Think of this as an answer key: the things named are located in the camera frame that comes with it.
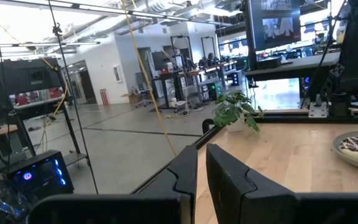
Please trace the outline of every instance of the green leaves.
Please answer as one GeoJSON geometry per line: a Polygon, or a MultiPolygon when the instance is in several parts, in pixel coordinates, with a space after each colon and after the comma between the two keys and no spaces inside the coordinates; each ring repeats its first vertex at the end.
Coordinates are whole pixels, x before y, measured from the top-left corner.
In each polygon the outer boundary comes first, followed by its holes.
{"type": "Polygon", "coordinates": [[[246,124],[255,132],[259,128],[254,118],[261,118],[264,115],[263,110],[258,106],[259,114],[251,106],[252,101],[245,96],[242,91],[232,91],[225,95],[219,95],[215,102],[218,107],[214,110],[214,124],[219,127],[235,123],[238,119],[246,119],[246,124]]]}

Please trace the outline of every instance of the office chair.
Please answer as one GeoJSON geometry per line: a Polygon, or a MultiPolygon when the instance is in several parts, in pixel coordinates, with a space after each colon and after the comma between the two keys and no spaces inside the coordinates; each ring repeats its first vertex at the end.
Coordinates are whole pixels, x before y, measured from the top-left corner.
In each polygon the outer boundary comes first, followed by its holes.
{"type": "Polygon", "coordinates": [[[149,94],[149,88],[147,88],[147,85],[145,83],[143,84],[143,90],[140,90],[138,86],[136,86],[136,89],[133,88],[135,96],[141,96],[142,100],[140,100],[135,107],[137,108],[140,105],[143,105],[144,107],[147,106],[148,103],[152,103],[152,100],[146,100],[145,97],[149,94]]]}

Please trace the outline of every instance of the white flower pot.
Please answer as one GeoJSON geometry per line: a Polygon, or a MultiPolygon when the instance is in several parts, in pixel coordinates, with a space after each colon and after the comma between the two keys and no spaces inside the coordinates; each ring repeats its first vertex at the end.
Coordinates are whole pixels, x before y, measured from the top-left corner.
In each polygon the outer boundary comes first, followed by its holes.
{"type": "Polygon", "coordinates": [[[242,131],[244,129],[244,125],[241,122],[241,120],[238,119],[235,123],[226,125],[226,128],[227,128],[227,131],[231,133],[231,132],[242,131]]]}

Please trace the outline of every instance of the plate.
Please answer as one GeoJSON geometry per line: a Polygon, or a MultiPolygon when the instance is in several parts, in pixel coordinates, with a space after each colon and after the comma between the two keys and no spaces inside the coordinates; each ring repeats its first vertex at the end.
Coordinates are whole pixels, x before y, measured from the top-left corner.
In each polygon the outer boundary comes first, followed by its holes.
{"type": "Polygon", "coordinates": [[[339,155],[339,157],[341,157],[342,159],[344,159],[346,162],[358,167],[358,160],[357,159],[353,159],[352,157],[345,155],[341,152],[341,150],[339,149],[339,145],[340,143],[345,140],[348,137],[358,137],[358,131],[354,131],[351,133],[346,133],[346,134],[342,134],[338,137],[336,137],[333,141],[333,149],[334,152],[339,155]]]}

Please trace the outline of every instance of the blue led light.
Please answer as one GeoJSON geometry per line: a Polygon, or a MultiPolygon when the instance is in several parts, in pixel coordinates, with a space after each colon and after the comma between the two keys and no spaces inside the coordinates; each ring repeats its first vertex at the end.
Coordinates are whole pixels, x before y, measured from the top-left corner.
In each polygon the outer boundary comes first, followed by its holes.
{"type": "Polygon", "coordinates": [[[31,175],[31,173],[27,172],[27,173],[23,174],[23,178],[25,180],[30,180],[32,178],[32,175],[31,175]]]}

